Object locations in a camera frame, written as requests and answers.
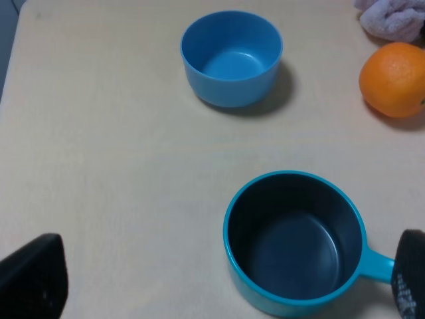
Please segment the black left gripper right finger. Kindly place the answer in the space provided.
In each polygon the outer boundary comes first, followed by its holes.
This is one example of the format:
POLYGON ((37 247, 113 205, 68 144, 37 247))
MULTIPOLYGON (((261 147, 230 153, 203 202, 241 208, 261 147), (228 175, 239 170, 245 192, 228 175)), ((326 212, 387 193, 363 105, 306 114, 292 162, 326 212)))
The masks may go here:
POLYGON ((394 302, 401 318, 424 317, 424 232, 407 229, 398 242, 391 276, 394 302))

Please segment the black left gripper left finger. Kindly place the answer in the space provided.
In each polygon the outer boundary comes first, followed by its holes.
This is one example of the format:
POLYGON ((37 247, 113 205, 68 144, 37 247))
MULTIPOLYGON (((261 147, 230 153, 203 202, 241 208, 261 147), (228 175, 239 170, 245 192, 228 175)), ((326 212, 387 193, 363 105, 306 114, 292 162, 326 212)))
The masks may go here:
POLYGON ((42 234, 1 260, 2 318, 60 318, 67 298, 59 234, 42 234))

